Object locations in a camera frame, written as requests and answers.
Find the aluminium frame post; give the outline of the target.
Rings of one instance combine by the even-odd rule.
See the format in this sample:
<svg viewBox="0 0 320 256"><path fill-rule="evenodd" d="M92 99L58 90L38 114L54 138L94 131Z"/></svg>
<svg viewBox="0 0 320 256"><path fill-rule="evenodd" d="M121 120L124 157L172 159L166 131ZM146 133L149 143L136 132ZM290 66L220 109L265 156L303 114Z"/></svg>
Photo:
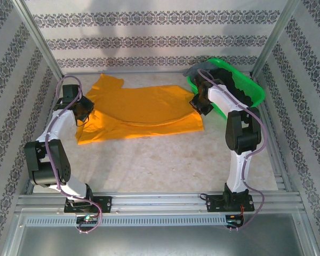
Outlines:
<svg viewBox="0 0 320 256"><path fill-rule="evenodd" d="M22 21L24 22L26 28L28 29L30 35L32 36L36 46L39 48L44 59L46 60L48 66L51 68L54 76L57 80L63 78L63 73L52 54L44 36L42 35L33 15L31 14L28 6L24 0L11 0L17 12L19 13Z"/></svg>
<svg viewBox="0 0 320 256"><path fill-rule="evenodd" d="M279 37L281 36L286 24L288 23L289 19L295 12L296 8L298 7L300 0L287 0L285 7L282 10L282 13L280 14L276 24L274 25L273 30L271 31L271 34L268 37L268 40L266 41L263 50L259 54L259 57L257 58L257 61L250 72L251 78L255 79L263 66L265 65L268 57L270 56L270 53L274 46L276 45Z"/></svg>

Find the left controller board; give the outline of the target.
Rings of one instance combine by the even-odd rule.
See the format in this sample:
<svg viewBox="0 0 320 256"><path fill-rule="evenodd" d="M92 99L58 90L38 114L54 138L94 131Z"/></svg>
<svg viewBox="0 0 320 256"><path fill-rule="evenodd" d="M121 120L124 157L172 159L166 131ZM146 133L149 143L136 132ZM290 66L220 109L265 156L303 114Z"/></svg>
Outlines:
<svg viewBox="0 0 320 256"><path fill-rule="evenodd" d="M81 224L96 224L98 221L98 217L97 216L93 216L93 215L86 215L86 216L80 216L77 217L76 219L76 223L78 225Z"/></svg>

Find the grey t-shirt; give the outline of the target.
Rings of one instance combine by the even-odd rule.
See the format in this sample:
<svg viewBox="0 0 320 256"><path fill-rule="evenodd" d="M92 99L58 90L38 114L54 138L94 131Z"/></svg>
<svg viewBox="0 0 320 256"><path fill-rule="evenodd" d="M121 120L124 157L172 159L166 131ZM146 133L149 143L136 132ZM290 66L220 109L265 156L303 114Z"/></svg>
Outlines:
<svg viewBox="0 0 320 256"><path fill-rule="evenodd" d="M198 75L198 70L199 69L206 70L206 71L211 71L211 70L214 70L214 69L217 69L217 68L218 68L217 65L215 65L214 63L209 62L209 61L196 63L193 66L191 66L190 68L188 68L187 70L185 70L183 72L183 76L193 79L195 76Z"/></svg>

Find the green plastic basket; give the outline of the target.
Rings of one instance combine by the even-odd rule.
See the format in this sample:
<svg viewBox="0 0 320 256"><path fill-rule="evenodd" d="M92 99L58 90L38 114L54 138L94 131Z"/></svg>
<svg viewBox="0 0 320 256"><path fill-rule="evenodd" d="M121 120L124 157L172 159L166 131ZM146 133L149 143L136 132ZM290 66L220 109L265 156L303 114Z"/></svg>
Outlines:
<svg viewBox="0 0 320 256"><path fill-rule="evenodd" d="M231 90L233 92L236 89L241 91L241 93L250 100L251 107L257 107L265 99L265 92L258 84L230 64L217 58L212 58L206 62L197 63L184 73L184 77L187 77L187 82L191 86L191 90L194 94L198 93L198 87L194 81L194 78L198 76L198 68L207 70L213 77L215 77L215 71L218 71L219 69L224 69L231 73L231 82L228 82L228 84L231 85Z"/></svg>

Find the black t-shirt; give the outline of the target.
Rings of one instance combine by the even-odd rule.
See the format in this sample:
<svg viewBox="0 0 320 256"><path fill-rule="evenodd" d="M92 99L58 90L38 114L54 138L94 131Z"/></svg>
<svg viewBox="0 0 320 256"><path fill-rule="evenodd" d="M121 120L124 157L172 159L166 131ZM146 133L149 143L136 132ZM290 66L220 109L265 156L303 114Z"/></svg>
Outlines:
<svg viewBox="0 0 320 256"><path fill-rule="evenodd" d="M248 107L256 107L265 99L264 90L238 71L231 72L224 68L217 68L210 71L210 74L214 79L221 80L228 91Z"/></svg>

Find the orange t-shirt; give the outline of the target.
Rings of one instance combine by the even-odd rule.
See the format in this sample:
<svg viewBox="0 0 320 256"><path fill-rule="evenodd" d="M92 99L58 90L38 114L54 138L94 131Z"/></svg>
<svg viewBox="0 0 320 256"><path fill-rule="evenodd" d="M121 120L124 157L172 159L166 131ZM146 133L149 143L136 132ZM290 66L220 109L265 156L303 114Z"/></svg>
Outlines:
<svg viewBox="0 0 320 256"><path fill-rule="evenodd" d="M86 97L94 103L77 129L78 144L174 135L204 130L190 101L194 94L178 85L124 88L123 79L102 74Z"/></svg>

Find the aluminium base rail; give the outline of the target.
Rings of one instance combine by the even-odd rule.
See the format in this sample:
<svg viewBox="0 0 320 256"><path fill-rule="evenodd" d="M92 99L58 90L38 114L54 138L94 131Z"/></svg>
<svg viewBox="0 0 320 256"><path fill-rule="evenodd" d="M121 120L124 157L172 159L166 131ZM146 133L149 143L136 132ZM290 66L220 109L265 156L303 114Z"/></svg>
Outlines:
<svg viewBox="0 0 320 256"><path fill-rule="evenodd" d="M199 193L98 193L112 197L112 214L199 214L206 213L205 201ZM260 213L303 212L305 206L298 192L267 191ZM24 211L63 212L65 197L57 193L20 195L15 213Z"/></svg>

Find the controller board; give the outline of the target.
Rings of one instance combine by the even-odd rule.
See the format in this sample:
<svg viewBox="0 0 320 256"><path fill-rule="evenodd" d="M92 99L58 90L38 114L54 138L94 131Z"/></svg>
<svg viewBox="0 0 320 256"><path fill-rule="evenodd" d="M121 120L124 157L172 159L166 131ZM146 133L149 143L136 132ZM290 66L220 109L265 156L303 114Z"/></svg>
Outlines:
<svg viewBox="0 0 320 256"><path fill-rule="evenodd" d="M226 223L228 228L239 228L244 223L243 215L226 215Z"/></svg>
<svg viewBox="0 0 320 256"><path fill-rule="evenodd" d="M78 225L81 224L96 224L98 221L98 217L97 216L93 216L93 215L86 215L86 216L80 216L77 217L76 219L76 223Z"/></svg>

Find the right controller board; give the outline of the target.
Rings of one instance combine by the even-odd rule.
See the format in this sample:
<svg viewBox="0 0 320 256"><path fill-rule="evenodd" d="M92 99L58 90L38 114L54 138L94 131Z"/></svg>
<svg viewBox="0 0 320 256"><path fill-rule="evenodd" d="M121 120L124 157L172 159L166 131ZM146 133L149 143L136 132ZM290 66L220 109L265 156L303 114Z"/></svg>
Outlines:
<svg viewBox="0 0 320 256"><path fill-rule="evenodd" d="M239 228L244 223L243 215L226 215L226 223L228 228Z"/></svg>

